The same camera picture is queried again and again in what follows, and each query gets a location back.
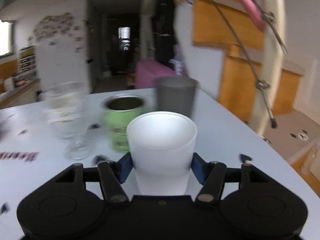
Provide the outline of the clear stemmed wine glass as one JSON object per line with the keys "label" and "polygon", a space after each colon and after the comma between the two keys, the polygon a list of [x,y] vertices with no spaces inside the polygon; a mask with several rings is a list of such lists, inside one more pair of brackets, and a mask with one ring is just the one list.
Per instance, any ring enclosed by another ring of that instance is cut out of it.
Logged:
{"label": "clear stemmed wine glass", "polygon": [[88,128],[86,84],[65,82],[47,88],[40,94],[43,113],[54,135],[69,141],[64,156],[71,160],[89,157],[92,144],[85,138]]}

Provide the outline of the wooden counter cabinet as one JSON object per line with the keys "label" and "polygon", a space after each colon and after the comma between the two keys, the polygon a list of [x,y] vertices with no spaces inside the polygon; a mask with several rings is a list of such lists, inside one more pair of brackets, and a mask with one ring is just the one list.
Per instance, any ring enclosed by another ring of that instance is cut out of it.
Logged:
{"label": "wooden counter cabinet", "polygon": [[41,80],[33,78],[26,84],[6,92],[1,79],[1,109],[38,102],[37,93],[41,90]]}

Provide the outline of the green tin can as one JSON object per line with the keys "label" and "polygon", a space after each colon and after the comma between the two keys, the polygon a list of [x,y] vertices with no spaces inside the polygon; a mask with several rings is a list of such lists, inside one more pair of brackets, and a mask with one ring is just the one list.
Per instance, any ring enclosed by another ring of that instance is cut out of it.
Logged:
{"label": "green tin can", "polygon": [[121,153],[129,152],[127,126],[145,112],[145,99],[135,94],[118,94],[103,101],[102,107],[112,147]]}

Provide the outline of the white frosted cup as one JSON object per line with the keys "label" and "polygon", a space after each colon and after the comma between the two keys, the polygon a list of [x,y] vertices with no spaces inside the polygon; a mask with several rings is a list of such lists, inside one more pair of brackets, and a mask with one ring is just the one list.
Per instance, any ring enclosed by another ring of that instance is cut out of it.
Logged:
{"label": "white frosted cup", "polygon": [[174,112],[150,112],[133,119],[126,135],[140,193],[185,194],[197,138],[193,120]]}

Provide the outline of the drawer organizer unit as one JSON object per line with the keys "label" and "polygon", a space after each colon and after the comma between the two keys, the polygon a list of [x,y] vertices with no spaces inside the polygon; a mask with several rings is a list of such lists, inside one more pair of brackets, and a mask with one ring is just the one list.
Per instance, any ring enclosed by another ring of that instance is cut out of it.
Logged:
{"label": "drawer organizer unit", "polygon": [[18,71],[29,72],[36,69],[35,47],[29,46],[18,52]]}

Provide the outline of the photo collage wall board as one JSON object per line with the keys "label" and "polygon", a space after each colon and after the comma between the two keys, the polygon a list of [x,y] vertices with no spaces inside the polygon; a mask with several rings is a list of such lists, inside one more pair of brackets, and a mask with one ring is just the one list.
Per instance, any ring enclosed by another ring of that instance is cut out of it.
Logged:
{"label": "photo collage wall board", "polygon": [[34,37],[37,42],[55,35],[65,35],[69,33],[74,25],[74,15],[66,12],[62,15],[47,15],[33,29]]}

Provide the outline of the white tablecloth with hearts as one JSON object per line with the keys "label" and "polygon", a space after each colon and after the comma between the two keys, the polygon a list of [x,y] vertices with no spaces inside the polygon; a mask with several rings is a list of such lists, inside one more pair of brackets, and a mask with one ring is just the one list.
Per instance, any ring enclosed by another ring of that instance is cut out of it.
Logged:
{"label": "white tablecloth with hearts", "polygon": [[[209,201],[193,175],[193,154],[228,168],[256,167],[301,198],[308,217],[303,239],[319,239],[319,198],[263,139],[227,109],[197,91],[190,116],[157,107],[152,89],[129,94],[81,92],[1,110],[1,239],[20,239],[20,201],[62,171],[127,158],[124,193],[187,194]],[[241,160],[253,159],[250,165]]]}

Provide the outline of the black jacket hanging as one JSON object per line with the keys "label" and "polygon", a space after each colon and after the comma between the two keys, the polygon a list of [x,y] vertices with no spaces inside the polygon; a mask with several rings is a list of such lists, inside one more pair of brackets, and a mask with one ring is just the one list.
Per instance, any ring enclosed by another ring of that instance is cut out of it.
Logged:
{"label": "black jacket hanging", "polygon": [[175,0],[155,0],[155,12],[151,17],[155,60],[165,66],[174,58],[176,42],[174,32]]}

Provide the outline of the grey plastic cup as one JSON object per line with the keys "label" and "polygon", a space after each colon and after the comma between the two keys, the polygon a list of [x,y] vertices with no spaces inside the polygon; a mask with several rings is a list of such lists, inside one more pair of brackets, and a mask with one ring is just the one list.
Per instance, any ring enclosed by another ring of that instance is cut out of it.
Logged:
{"label": "grey plastic cup", "polygon": [[154,79],[157,111],[192,118],[199,82],[189,77],[164,76]]}

